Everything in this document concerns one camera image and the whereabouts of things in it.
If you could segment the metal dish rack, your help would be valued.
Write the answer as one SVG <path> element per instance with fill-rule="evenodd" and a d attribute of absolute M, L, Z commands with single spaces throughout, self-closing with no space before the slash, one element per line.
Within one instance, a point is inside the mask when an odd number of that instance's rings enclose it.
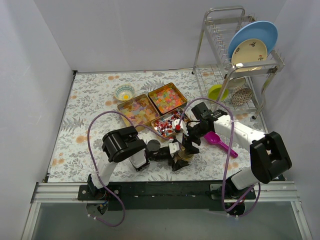
<path fill-rule="evenodd" d="M 227 78 L 228 81 L 236 77 L 245 78 L 245 85 L 253 91 L 253 97 L 244 108 L 234 107 L 236 113 L 252 114 L 252 119 L 263 118 L 262 109 L 266 105 L 265 93 L 273 78 L 285 66 L 281 55 L 275 49 L 272 49 L 267 55 L 266 63 L 260 63 L 261 69 L 250 73 L 248 70 L 244 73 L 231 71 L 233 65 L 231 57 L 228 54 L 228 47 L 231 38 L 241 29 L 250 23 L 256 22 L 254 15 L 246 15 L 245 8 L 241 5 L 210 8 L 204 14 L 201 31 L 199 35 L 197 51 L 193 64 L 192 74 L 195 75 L 201 96 L 209 90 L 208 84 L 217 84 Z M 199 55 L 204 39 L 207 39 L 211 49 L 211 56 L 214 57 L 213 64 L 199 65 Z M 205 71 L 213 74 L 214 79 L 207 81 Z"/>

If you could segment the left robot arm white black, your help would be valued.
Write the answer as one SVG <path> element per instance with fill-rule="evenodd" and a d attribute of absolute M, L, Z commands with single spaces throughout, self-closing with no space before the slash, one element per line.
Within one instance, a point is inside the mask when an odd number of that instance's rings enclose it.
<path fill-rule="evenodd" d="M 167 146 L 161 146 L 155 139 L 145 142 L 133 126 L 113 130 L 103 136 L 102 154 L 98 162 L 91 146 L 88 147 L 95 172 L 88 176 L 87 186 L 89 194 L 95 200 L 106 196 L 111 175 L 118 163 L 125 160 L 129 160 L 137 171 L 148 167 L 150 161 L 167 161 L 173 171 L 189 165 L 187 160 L 179 156 L 182 151 L 178 141 L 171 140 Z"/>

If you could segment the floral tablecloth mat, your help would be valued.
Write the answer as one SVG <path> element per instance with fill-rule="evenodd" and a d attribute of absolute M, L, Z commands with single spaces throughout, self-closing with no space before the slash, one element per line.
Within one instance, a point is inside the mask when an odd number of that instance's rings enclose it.
<path fill-rule="evenodd" d="M 131 73 L 77 73 L 66 107 L 61 131 L 52 156 L 48 181 L 50 183 L 86 182 L 95 171 L 89 147 L 95 161 L 101 159 L 102 138 L 112 130 L 125 127 L 116 114 L 120 102 L 115 98 L 118 86 L 129 84 L 136 95 L 147 94 L 173 83 L 187 100 L 201 96 L 196 77 L 189 71 L 131 72 Z M 235 174 L 250 165 L 250 154 L 234 142 L 237 158 L 227 158 L 215 145 L 202 140 L 200 153 L 189 166 L 172 171 L 167 161 L 153 161 L 137 171 L 130 161 L 119 163 L 112 176 L 113 182 L 142 181 L 198 181 L 220 180 L 224 173 Z"/>

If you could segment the cream plate with flowers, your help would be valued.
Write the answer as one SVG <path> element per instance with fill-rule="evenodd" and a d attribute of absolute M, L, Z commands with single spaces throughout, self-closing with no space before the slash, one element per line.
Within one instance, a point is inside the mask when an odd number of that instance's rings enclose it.
<path fill-rule="evenodd" d="M 268 51 L 263 41 L 251 38 L 240 43 L 234 50 L 231 63 L 233 65 L 265 61 Z"/>

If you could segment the tin of jelly candies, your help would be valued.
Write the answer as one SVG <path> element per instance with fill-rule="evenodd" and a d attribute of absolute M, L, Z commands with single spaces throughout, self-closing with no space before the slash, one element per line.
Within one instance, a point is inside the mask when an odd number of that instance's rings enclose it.
<path fill-rule="evenodd" d="M 151 122 L 160 116 L 160 113 L 146 94 L 141 94 L 117 106 L 120 113 L 131 120 L 134 126 L 151 126 Z"/>

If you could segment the tin of star candies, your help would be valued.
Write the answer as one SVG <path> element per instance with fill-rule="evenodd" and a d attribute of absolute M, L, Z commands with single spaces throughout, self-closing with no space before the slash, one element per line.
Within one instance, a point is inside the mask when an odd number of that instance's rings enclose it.
<path fill-rule="evenodd" d="M 172 82 L 149 92 L 147 95 L 161 115 L 177 108 L 184 108 L 188 102 Z"/>

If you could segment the magenta plastic scoop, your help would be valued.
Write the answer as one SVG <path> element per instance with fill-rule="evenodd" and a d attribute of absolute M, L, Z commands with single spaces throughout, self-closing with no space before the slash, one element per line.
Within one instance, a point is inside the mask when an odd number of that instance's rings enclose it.
<path fill-rule="evenodd" d="M 221 150 L 223 150 L 225 153 L 228 153 L 229 146 L 224 143 L 220 136 L 216 134 L 213 131 L 208 132 L 205 136 L 204 139 L 211 145 L 217 146 Z"/>

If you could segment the patterned ceramic bowl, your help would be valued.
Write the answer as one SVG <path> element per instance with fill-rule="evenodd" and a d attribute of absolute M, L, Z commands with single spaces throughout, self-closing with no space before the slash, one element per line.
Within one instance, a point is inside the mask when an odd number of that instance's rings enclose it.
<path fill-rule="evenodd" d="M 134 98 L 135 89 L 130 84 L 123 84 L 115 89 L 114 96 L 117 100 L 125 102 Z"/>

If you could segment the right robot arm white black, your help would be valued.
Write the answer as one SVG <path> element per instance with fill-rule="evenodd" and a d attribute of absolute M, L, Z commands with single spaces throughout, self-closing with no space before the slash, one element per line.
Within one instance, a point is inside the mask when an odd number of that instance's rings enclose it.
<path fill-rule="evenodd" d="M 210 132 L 230 137 L 250 154 L 250 166 L 230 177 L 223 178 L 221 195 L 237 199 L 249 187 L 268 184 L 292 167 L 292 162 L 281 135 L 275 131 L 265 133 L 236 122 L 231 112 L 211 111 L 204 102 L 191 109 L 197 119 L 194 126 L 187 125 L 182 145 L 187 155 L 198 154 L 201 138 Z"/>

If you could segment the patterned dark bowl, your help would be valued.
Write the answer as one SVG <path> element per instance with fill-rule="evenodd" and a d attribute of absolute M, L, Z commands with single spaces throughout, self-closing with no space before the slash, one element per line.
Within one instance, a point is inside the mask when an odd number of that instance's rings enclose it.
<path fill-rule="evenodd" d="M 252 99 L 253 91 L 247 87 L 236 87 L 232 92 L 231 103 L 235 106 L 243 105 Z"/>

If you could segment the blue plate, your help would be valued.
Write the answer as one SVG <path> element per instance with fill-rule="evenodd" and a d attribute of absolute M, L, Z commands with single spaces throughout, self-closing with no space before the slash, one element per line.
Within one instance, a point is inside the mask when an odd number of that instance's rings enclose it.
<path fill-rule="evenodd" d="M 267 49 L 269 55 L 275 48 L 278 40 L 278 29 L 269 21 L 255 21 L 242 27 L 231 39 L 228 46 L 228 56 L 231 58 L 236 47 L 248 39 L 261 40 Z"/>

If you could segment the white bowl in rack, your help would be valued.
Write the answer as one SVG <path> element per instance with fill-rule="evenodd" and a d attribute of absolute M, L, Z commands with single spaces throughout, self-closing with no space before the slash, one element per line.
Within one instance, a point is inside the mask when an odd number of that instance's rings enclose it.
<path fill-rule="evenodd" d="M 246 83 L 246 78 L 245 77 L 232 78 L 231 80 L 228 81 L 227 89 L 228 90 L 234 90 L 237 87 L 243 86 L 245 83 Z"/>

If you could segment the gold round tin lid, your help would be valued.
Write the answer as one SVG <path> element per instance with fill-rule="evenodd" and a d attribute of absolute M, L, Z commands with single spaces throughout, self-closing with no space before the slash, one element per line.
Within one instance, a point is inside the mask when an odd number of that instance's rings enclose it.
<path fill-rule="evenodd" d="M 187 154 L 185 150 L 181 150 L 177 153 L 178 157 L 183 160 L 190 162 L 194 158 L 194 154 Z"/>

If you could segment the tin of lollipops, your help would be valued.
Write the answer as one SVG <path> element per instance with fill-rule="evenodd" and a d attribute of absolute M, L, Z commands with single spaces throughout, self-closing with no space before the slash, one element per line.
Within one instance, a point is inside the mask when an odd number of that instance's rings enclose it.
<path fill-rule="evenodd" d="M 163 138 L 171 138 L 176 133 L 172 128 L 172 122 L 179 120 L 183 109 L 178 107 L 162 116 L 159 116 L 150 122 L 150 126 L 160 135 L 157 138 L 161 142 L 166 140 Z"/>

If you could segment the lime green bowl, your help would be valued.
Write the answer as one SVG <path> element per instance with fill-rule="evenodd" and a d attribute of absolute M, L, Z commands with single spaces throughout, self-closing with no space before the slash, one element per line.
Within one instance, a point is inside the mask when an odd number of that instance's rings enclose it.
<path fill-rule="evenodd" d="M 219 95 L 219 92 L 220 90 L 222 89 L 222 85 L 221 84 L 215 84 L 213 85 L 209 90 L 208 90 L 208 93 L 207 93 L 207 96 L 209 99 L 212 99 L 212 100 L 215 100 L 217 101 L 218 100 L 218 95 Z M 229 95 L 229 90 L 226 89 L 221 97 L 221 101 L 224 101 Z"/>

